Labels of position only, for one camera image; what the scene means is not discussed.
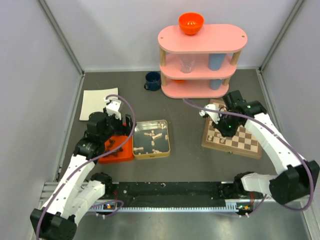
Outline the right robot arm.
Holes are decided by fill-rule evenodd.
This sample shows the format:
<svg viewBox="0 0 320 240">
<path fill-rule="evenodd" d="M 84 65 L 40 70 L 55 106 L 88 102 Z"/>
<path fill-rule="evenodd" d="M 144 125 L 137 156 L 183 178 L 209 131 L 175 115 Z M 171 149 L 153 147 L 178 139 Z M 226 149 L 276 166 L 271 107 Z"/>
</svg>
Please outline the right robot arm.
<svg viewBox="0 0 320 240">
<path fill-rule="evenodd" d="M 276 171 L 276 175 L 243 174 L 233 185 L 234 194 L 245 198 L 258 192 L 281 205 L 307 195 L 312 197 L 320 173 L 318 163 L 305 160 L 288 144 L 259 101 L 246 102 L 238 90 L 223 96 L 223 101 L 226 111 L 214 115 L 213 126 L 224 137 L 234 136 L 243 126 L 256 138 Z"/>
</svg>

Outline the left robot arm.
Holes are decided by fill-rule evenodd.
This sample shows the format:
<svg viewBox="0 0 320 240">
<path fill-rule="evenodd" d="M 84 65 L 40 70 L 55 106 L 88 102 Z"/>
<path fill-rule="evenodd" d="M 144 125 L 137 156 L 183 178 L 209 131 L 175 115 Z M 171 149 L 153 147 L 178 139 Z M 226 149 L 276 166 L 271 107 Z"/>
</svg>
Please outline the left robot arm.
<svg viewBox="0 0 320 240">
<path fill-rule="evenodd" d="M 95 175 L 82 189 L 81 186 L 101 157 L 112 154 L 105 143 L 113 136 L 134 133 L 136 118 L 127 114 L 94 112 L 86 123 L 83 137 L 75 145 L 69 166 L 56 189 L 44 205 L 35 208 L 30 221 L 36 239 L 71 240 L 81 219 L 99 198 L 109 198 L 114 191 L 111 177 L 105 173 Z"/>
</svg>

